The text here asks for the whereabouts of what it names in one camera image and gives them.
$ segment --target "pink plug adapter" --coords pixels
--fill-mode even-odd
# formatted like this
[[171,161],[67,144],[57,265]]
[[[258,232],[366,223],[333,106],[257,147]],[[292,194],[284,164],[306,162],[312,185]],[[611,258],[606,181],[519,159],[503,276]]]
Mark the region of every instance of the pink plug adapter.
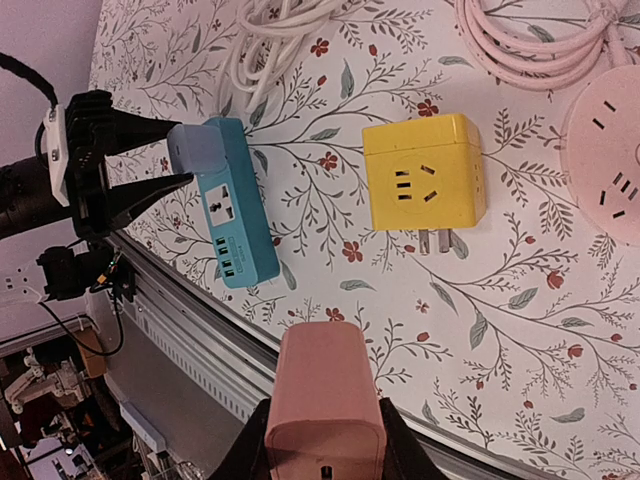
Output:
[[614,68],[582,92],[565,125],[562,167],[580,210],[640,245],[640,67]]
[[343,322],[291,327],[265,437],[273,480],[380,480],[386,442],[360,329]]

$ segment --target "yellow outlet adapter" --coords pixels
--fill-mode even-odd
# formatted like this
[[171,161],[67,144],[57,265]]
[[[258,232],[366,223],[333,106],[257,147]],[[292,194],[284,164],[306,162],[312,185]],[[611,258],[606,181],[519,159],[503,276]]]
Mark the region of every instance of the yellow outlet adapter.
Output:
[[363,130],[374,230],[474,227],[486,212],[480,135],[464,115]]

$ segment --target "universal socket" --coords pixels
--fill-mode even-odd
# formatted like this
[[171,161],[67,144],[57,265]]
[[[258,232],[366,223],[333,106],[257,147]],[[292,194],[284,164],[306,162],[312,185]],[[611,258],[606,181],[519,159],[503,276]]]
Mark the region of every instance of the universal socket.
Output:
[[235,218],[229,195],[229,186],[225,183],[205,193],[207,210],[214,227],[230,222]]
[[616,240],[640,245],[640,67],[614,68],[580,94],[565,123],[562,166],[580,211]]

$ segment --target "power plug prong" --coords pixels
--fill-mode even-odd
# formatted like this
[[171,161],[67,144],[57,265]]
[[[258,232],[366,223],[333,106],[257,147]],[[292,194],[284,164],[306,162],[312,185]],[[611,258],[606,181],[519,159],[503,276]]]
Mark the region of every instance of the power plug prong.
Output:
[[420,255],[429,255],[429,230],[418,230]]
[[449,253],[451,249],[451,230],[438,230],[438,249],[440,253]]

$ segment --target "table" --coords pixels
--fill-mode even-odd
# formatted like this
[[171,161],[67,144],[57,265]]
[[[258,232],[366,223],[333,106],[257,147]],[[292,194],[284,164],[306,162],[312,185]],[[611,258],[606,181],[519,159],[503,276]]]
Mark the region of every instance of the table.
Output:
[[[217,113],[232,3],[106,0],[91,85],[120,109],[203,122]],[[581,2],[486,4],[545,41],[588,16]],[[621,19],[635,59],[639,12],[632,3]],[[561,124],[585,82],[531,93],[497,81],[466,51],[451,0],[350,0],[255,112],[230,106],[282,275],[224,287],[193,184],[128,233],[275,337],[299,322],[360,326],[380,393],[424,425],[562,477],[640,472],[640,253],[589,224],[559,166]],[[361,130],[452,112],[481,130],[489,211],[455,232],[454,251],[424,257],[415,232],[371,230]],[[109,163],[114,183],[170,172],[164,144]]]

